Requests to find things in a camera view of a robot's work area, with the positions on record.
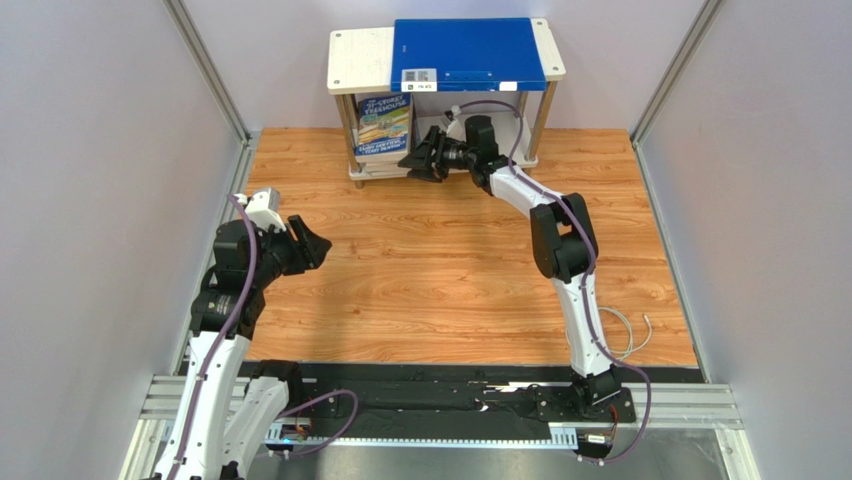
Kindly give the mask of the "blue 91-Storey Treehouse book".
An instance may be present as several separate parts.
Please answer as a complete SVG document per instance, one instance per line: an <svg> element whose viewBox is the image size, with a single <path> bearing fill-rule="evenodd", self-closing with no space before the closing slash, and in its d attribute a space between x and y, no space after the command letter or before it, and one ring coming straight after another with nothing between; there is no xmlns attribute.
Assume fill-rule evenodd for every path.
<svg viewBox="0 0 852 480"><path fill-rule="evenodd" d="M413 103L408 93L370 97L359 103L357 157L403 154L409 150Z"/></svg>

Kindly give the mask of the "Three Days to See book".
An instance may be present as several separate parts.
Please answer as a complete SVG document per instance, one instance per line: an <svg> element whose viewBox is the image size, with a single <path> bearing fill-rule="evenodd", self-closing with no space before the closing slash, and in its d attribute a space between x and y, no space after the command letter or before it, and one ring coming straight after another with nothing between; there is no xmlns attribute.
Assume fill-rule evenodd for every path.
<svg viewBox="0 0 852 480"><path fill-rule="evenodd" d="M356 152L355 159L364 168L396 168L398 163L408 154L409 151L406 150L385 151L372 154Z"/></svg>

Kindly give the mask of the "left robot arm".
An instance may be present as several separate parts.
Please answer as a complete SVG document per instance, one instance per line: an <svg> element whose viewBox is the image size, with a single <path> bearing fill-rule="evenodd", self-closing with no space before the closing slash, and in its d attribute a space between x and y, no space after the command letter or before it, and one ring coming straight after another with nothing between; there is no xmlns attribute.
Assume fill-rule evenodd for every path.
<svg viewBox="0 0 852 480"><path fill-rule="evenodd" d="M304 391L297 363L266 360L252 373L239 407L231 407L264 291L282 276L320 267L331 246L298 215L281 220L254 213L218 227L214 263L191 306L175 425L153 478L246 478L275 418Z"/></svg>

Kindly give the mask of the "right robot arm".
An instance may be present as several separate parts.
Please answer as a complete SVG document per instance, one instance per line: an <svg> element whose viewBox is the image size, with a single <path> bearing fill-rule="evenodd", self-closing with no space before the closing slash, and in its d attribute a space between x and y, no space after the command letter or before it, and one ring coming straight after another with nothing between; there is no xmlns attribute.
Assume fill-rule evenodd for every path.
<svg viewBox="0 0 852 480"><path fill-rule="evenodd" d="M595 290L599 249L584 198L543 186L502 154L489 116L474 115L464 127L462 140L431 127L399 167L412 179L437 183L465 170L477 187L528 219L534 263L553 285L565 321L571 401L582 416L609 408L623 390L618 371L628 365L604 339Z"/></svg>

